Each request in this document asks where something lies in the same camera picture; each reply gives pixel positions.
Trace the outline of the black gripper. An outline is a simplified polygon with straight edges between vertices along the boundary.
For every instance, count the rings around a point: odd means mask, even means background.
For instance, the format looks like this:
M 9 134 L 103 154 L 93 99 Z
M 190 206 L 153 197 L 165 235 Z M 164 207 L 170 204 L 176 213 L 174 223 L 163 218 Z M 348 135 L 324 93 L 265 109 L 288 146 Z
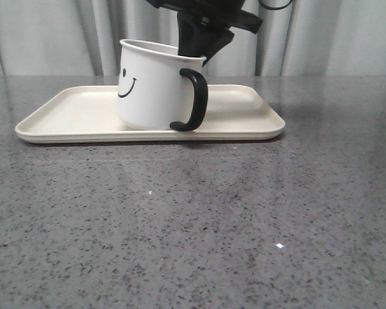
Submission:
M 179 12 L 178 55 L 206 57 L 203 66 L 234 39 L 234 33 L 230 30 L 212 33 L 211 28 L 234 27 L 257 33 L 262 24 L 260 17 L 243 10 L 244 1 L 150 0 L 148 3 L 155 8 Z

